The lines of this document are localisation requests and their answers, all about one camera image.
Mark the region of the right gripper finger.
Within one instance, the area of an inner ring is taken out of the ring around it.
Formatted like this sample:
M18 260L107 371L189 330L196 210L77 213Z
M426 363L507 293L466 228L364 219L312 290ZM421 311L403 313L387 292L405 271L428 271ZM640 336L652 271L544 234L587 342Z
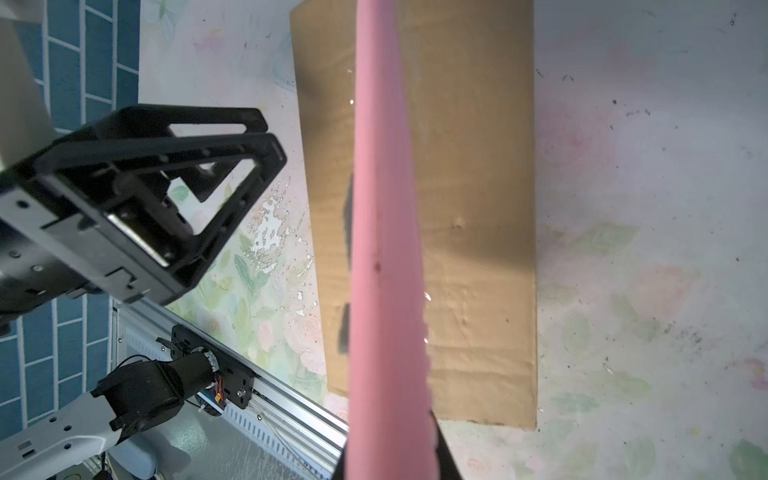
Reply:
M435 417L433 412L431 412L430 415L434 423L434 428L435 428L436 437L437 437L437 446L435 448L435 453L436 453L437 462L438 462L439 479L440 480L462 480L463 477L461 476L459 469L457 468L457 465L450 451L450 448L447 444L447 441L445 440L445 437L440 429L437 418Z

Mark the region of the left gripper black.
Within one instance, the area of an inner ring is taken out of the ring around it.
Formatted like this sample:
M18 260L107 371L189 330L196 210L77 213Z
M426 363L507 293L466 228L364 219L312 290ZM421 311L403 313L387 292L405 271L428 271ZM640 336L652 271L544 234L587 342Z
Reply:
M179 136L174 125L241 125ZM200 233L161 183L203 165L253 168ZM23 315L61 295L103 291L167 305L193 289L287 163L256 108L134 105L77 131L33 162L52 206L1 183L1 313ZM61 212L64 202L73 210Z

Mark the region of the pink utility knife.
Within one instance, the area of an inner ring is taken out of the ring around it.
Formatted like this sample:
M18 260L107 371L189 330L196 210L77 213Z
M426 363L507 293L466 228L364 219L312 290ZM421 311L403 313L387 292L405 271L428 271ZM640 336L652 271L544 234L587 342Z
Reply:
M356 7L349 479L435 479L421 241L396 5Z

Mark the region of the brown cardboard express box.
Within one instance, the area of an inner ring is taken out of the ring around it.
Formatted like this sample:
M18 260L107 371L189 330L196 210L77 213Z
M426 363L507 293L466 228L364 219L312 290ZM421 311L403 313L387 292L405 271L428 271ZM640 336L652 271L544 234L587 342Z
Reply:
M397 5L418 188L429 383L444 420L537 423L533 5ZM290 14L327 385L348 392L356 5Z

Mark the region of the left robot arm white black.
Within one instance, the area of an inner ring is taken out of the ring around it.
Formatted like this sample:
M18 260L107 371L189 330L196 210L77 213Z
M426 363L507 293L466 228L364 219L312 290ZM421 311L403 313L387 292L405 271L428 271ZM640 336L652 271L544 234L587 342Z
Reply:
M134 105L1 174L1 329L59 296L172 303L213 266L287 157L255 108ZM117 366L1 444L5 479L50 479L211 391L248 405L255 372L189 330L168 361Z

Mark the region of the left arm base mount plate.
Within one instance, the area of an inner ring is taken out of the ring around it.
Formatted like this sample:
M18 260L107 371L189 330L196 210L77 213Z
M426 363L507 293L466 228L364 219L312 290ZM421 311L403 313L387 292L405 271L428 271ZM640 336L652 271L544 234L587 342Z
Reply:
M170 367L186 398L203 393L220 410L229 405L245 410L249 405L257 374L223 347L182 325L156 342L170 354Z

